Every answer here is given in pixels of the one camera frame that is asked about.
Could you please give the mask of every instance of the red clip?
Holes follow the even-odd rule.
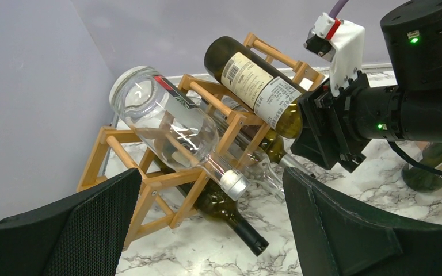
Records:
[[[334,19],[334,24],[331,27],[331,29],[329,30],[328,34],[326,35],[326,40],[331,40],[334,36],[334,33],[336,33],[336,30],[340,27],[341,25],[341,21],[338,19]]]

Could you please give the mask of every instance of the barcode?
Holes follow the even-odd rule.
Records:
[[[223,77],[226,77],[226,75],[228,74],[228,71],[230,70],[230,67],[231,67],[231,65],[232,65],[233,63],[235,63],[235,61],[231,59],[231,60],[226,64],[226,66],[224,67],[224,71],[223,71]]]
[[[233,81],[233,79],[235,78],[236,74],[238,73],[239,68],[233,64],[230,73],[228,74],[228,79],[230,80],[230,82]]]

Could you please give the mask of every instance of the gray wall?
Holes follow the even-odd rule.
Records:
[[[0,219],[75,192],[113,81],[69,0],[0,0]]]
[[[115,76],[140,64],[166,76],[204,73],[203,57],[224,35],[254,32],[313,66],[328,66],[303,49],[309,29],[337,0],[72,0]],[[379,21],[405,0],[352,0],[340,18],[367,29],[365,63],[387,63]]]

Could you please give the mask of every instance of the wooden wine rack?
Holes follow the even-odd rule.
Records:
[[[296,82],[300,82],[303,78],[307,78],[313,81],[311,88],[314,88],[324,80],[324,75],[312,69],[307,63],[292,60],[269,44],[258,39],[252,33],[246,38],[245,45],[266,54],[268,62],[279,60],[290,66],[296,73],[294,77]],[[216,148],[216,152],[219,153],[220,156],[227,153],[229,146],[244,125],[260,126],[257,134],[253,137],[253,140],[245,150],[246,154],[244,154],[244,156],[249,156],[248,154],[252,153],[258,147],[259,143],[270,129],[270,126],[256,116],[245,103],[243,103],[231,91],[218,83],[209,82],[207,80],[204,81],[185,74],[182,77],[178,88],[185,94],[189,91],[195,91],[199,96],[204,98],[209,103],[206,110],[208,114],[212,114],[212,112],[218,110],[226,116],[226,122],[229,124],[229,127],[225,134],[220,138]],[[240,112],[230,109],[221,102],[222,97],[225,95],[231,97],[250,111]],[[172,118],[164,118],[162,122],[168,125],[169,120],[172,120]],[[193,204],[209,180],[207,173],[200,168],[193,168],[170,174],[163,174],[161,172],[146,173],[155,158],[155,153],[148,148],[140,163],[137,164],[121,145],[124,143],[138,142],[141,142],[141,139],[132,130],[121,131],[112,126],[103,126],[96,138],[96,142],[94,143],[89,160],[87,161],[87,165],[77,187],[77,192],[79,192],[107,180],[106,176],[98,176],[98,173],[109,148],[116,153],[126,168],[137,168],[140,171],[143,178],[140,188],[140,197],[131,219],[128,235],[124,243],[124,249],[127,249],[132,241],[162,228],[177,228],[183,220],[196,214]],[[238,161],[237,165],[242,163],[243,158]],[[194,185],[185,197],[182,205],[176,212],[174,212],[158,193],[161,190],[173,188],[189,182],[194,182]],[[143,224],[143,220],[154,202],[160,206],[165,213],[165,216],[150,223]]]

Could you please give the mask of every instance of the marble countertop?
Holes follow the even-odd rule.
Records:
[[[392,72],[368,76],[372,86],[395,83]],[[285,145],[289,152],[289,140]],[[416,157],[419,152],[411,142],[399,145],[411,157]],[[139,162],[146,146],[132,143],[125,148]],[[385,141],[371,141],[363,154],[367,160],[351,174],[339,165],[327,171],[304,158],[296,158],[315,172],[318,180],[338,191],[394,214],[442,224],[442,189],[431,194],[409,189],[401,178],[405,162]],[[282,174],[280,167],[274,165],[274,168]],[[126,168],[118,157],[111,153],[106,176],[112,177],[124,170]],[[182,203],[183,196],[177,189],[166,190],[161,195],[173,209]],[[134,241],[123,252],[117,275],[302,275],[287,206],[253,185],[239,200],[239,210],[270,242],[259,257],[254,256],[227,225],[195,215],[179,228],[164,228]],[[162,216],[163,211],[154,205],[144,223]]]

